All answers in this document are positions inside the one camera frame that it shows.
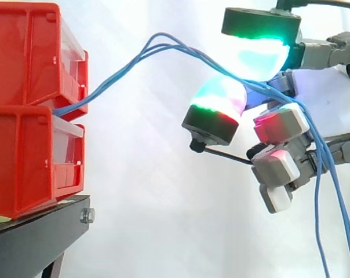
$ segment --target red storage drawer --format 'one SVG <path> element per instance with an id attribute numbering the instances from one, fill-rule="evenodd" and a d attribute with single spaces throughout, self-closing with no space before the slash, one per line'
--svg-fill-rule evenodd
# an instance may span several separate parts
<path id="1" fill-rule="evenodd" d="M 56 4 L 0 2 L 0 105 L 78 102 L 88 94 L 87 57 Z"/>
<path id="2" fill-rule="evenodd" d="M 83 190 L 85 130 L 48 107 L 0 106 L 0 215 L 18 218 Z"/>

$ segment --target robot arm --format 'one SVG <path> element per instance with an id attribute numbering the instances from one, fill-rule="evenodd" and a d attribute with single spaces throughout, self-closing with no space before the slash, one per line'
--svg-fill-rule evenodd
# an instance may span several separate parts
<path id="1" fill-rule="evenodd" d="M 270 12 L 227 9 L 223 33 L 254 40 L 272 30 L 271 37 L 280 36 L 283 44 L 290 46 L 280 73 L 266 83 L 305 104 L 320 134 L 327 138 L 335 164 L 346 164 L 350 163 L 350 32 L 326 41 L 295 39 L 300 32 L 300 18 L 287 10 L 314 2 L 337 5 L 340 1 L 279 1 L 278 8 L 289 5 Z M 262 29 L 254 28 L 261 22 Z M 246 90 L 245 109 L 267 104 L 268 110 L 254 120 L 261 143 L 252 147 L 247 157 L 267 209 L 277 213 L 289 207 L 295 190 L 317 176 L 318 158 L 311 148 L 314 139 L 297 104 L 280 106 L 266 96 Z M 238 127 L 237 118 L 231 122 L 223 113 L 214 111 L 213 117 L 205 121 L 195 112 L 189 112 L 183 122 L 183 127 L 192 133 L 194 151 L 202 152 L 207 145 L 229 145 Z M 323 166 L 322 173 L 327 171 Z"/>

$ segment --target blue wire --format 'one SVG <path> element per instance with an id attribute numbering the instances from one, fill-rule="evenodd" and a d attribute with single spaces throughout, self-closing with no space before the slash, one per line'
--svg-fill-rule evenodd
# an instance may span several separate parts
<path id="1" fill-rule="evenodd" d="M 177 45 L 171 45 L 168 43 L 160 43 L 160 44 L 157 44 L 155 46 L 149 47 L 151 42 L 159 36 L 165 36 L 165 37 L 171 39 L 172 41 L 176 42 Z M 340 183 L 338 182 L 336 167 L 334 164 L 332 154 L 331 154 L 326 142 L 320 136 L 320 133 L 318 132 L 316 126 L 314 125 L 314 122 L 310 116 L 309 111 L 306 109 L 305 105 L 302 104 L 301 102 L 285 96 L 280 91 L 278 91 L 275 88 L 270 87 L 264 83 L 255 82 L 255 81 L 246 81 L 246 80 L 240 79 L 237 76 L 235 76 L 234 74 L 232 74 L 231 72 L 227 71 L 221 65 L 217 64 L 212 58 L 210 58 L 208 55 L 204 54 L 200 50 L 188 47 L 186 44 L 182 43 L 182 41 L 178 40 L 177 38 L 175 38 L 169 34 L 157 33 L 157 34 L 153 35 L 148 40 L 148 42 L 145 44 L 145 46 L 143 47 L 141 52 L 131 62 L 129 62 L 127 65 L 125 65 L 123 68 L 121 68 L 118 72 L 116 72 L 115 74 L 113 74 L 112 76 L 107 78 L 91 95 L 87 96 L 85 99 L 83 99 L 82 101 L 80 101 L 76 104 L 69 105 L 69 106 L 63 107 L 63 108 L 55 109 L 54 114 L 57 116 L 63 116 L 65 114 L 67 114 L 71 111 L 74 111 L 74 110 L 78 109 L 79 107 L 91 102 L 96 97 L 98 97 L 101 93 L 103 93 L 105 90 L 107 90 L 112 84 L 114 84 L 115 82 L 120 80 L 120 78 L 125 76 L 137 63 L 143 61 L 144 59 L 146 59 L 146 58 L 148 58 L 156 53 L 159 53 L 159 52 L 162 52 L 165 50 L 169 50 L 169 49 L 175 49 L 175 50 L 181 51 L 185 54 L 196 57 L 196 58 L 202 60 L 208 66 L 215 69 L 216 71 L 218 71 L 226 76 L 229 76 L 231 78 L 234 78 L 235 80 L 237 80 L 240 83 L 244 84 L 245 86 L 251 88 L 252 90 L 255 90 L 261 94 L 264 94 L 264 95 L 271 97 L 275 100 L 278 100 L 282 103 L 295 102 L 304 111 L 305 116 L 306 116 L 308 123 L 310 125 L 310 128 L 311 128 L 311 133 L 312 133 L 313 139 L 314 139 L 315 144 L 316 144 L 316 148 L 317 148 L 316 155 L 318 158 L 317 181 L 316 181 L 316 189 L 315 189 L 316 241 L 318 244 L 318 249 L 320 252 L 320 256 L 322 259 L 322 264 L 323 264 L 323 268 L 325 270 L 326 277 L 329 277 L 329 271 L 328 271 L 328 267 L 327 267 L 325 253 L 323 251 L 323 247 L 322 247 L 321 240 L 320 240 L 320 233 L 319 233 L 319 184 L 320 184 L 320 176 L 322 174 L 322 161 L 324 161 L 326 166 L 329 168 L 329 171 L 331 173 L 331 176 L 332 176 L 332 179 L 334 182 L 334 186 L 336 189 L 336 194 L 337 194 L 337 198 L 338 198 L 338 202 L 339 202 L 339 206 L 340 206 L 340 210 L 341 210 L 341 214 L 342 214 L 342 219 L 344 222 L 345 233 L 347 236 L 349 252 L 350 252 L 350 219 L 349 219 L 349 215 L 347 213 L 347 209 L 346 209 L 344 200 L 342 198 Z"/>
<path id="2" fill-rule="evenodd" d="M 319 230 L 319 187 L 320 187 L 320 177 L 322 176 L 322 169 L 323 169 L 323 159 L 322 159 L 323 148 L 321 147 L 317 147 L 317 148 L 320 148 L 320 155 L 317 156 L 318 166 L 317 166 L 317 172 L 316 172 L 316 184 L 315 184 L 315 194 L 314 194 L 315 238 L 318 245 L 320 258 L 322 260 L 323 269 L 325 270 L 326 278 L 329 278 L 330 272 L 328 270 L 326 255 L 325 255 L 325 251 L 323 250 L 322 240 L 320 239 L 320 230 Z"/>

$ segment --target white fabric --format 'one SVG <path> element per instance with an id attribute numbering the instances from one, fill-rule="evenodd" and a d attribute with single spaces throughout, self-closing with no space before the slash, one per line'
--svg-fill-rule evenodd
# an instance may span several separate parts
<path id="1" fill-rule="evenodd" d="M 272 0 L 60 0 L 64 19 L 89 52 L 89 89 L 126 64 L 155 32 L 169 32 L 212 57 L 226 6 L 269 9 Z M 339 9 L 308 7 L 305 37 L 342 31 Z M 67 250 L 61 278 L 324 277 L 314 234 L 314 183 L 285 212 L 269 215 L 249 167 L 188 149 L 188 104 L 214 72 L 175 51 L 136 66 L 91 103 L 86 190 L 96 209 L 90 231 Z M 257 143 L 244 114 L 225 151 Z M 350 211 L 350 166 L 339 167 Z M 350 277 L 333 184 L 323 177 L 323 245 L 332 277 Z"/>

